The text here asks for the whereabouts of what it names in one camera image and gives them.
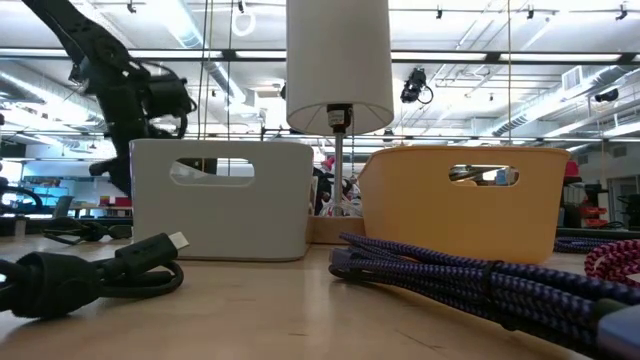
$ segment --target air vent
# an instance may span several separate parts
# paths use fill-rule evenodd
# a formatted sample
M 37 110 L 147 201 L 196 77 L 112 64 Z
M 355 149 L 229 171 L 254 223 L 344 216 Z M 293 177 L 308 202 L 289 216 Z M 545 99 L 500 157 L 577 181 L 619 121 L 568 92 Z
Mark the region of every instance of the air vent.
M 576 66 L 562 74 L 562 89 L 565 92 L 580 85 L 582 85 L 582 66 Z
M 576 161 L 578 162 L 578 165 L 588 164 L 589 163 L 589 154 L 578 155 L 578 158 L 576 159 Z
M 611 151 L 611 155 L 613 155 L 614 158 L 627 156 L 627 147 L 626 146 L 614 147 Z

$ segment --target bin handle cutout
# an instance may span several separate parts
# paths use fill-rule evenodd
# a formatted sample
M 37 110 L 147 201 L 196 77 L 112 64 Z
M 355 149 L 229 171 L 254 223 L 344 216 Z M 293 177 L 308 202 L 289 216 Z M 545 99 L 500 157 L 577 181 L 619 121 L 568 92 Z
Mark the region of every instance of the bin handle cutout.
M 520 180 L 520 171 L 509 165 L 454 165 L 449 180 L 456 186 L 511 187 Z
M 248 186 L 255 168 L 247 159 L 180 158 L 169 169 L 169 177 L 183 186 Z

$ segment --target table surface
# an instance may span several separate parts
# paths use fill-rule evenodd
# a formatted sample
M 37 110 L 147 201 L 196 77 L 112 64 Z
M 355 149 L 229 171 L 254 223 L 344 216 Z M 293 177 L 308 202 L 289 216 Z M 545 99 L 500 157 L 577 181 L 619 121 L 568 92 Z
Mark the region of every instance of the table surface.
M 0 258 L 95 260 L 128 242 L 0 238 Z M 279 264 L 183 261 L 172 294 L 99 299 L 59 320 L 0 313 L 0 359 L 586 359 L 409 292 L 343 282 L 327 271 L 330 249 Z M 582 261 L 554 255 L 545 266 L 582 272 Z

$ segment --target lamp pole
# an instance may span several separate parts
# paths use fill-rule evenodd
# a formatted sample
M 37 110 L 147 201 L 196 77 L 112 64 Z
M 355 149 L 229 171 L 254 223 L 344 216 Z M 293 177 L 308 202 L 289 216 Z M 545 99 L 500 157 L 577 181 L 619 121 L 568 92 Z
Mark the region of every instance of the lamp pole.
M 329 127 L 333 129 L 336 142 L 336 170 L 333 182 L 333 216 L 342 216 L 342 144 L 347 128 L 351 126 L 353 119 L 353 104 L 329 104 L 327 105 L 327 118 Z

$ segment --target red and white braided cable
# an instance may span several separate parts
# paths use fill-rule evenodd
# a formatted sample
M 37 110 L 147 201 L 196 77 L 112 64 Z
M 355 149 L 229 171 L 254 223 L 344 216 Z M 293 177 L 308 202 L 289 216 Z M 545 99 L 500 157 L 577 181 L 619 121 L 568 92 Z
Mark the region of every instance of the red and white braided cable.
M 629 275 L 640 274 L 640 240 L 624 240 L 598 246 L 584 261 L 587 276 L 640 287 Z

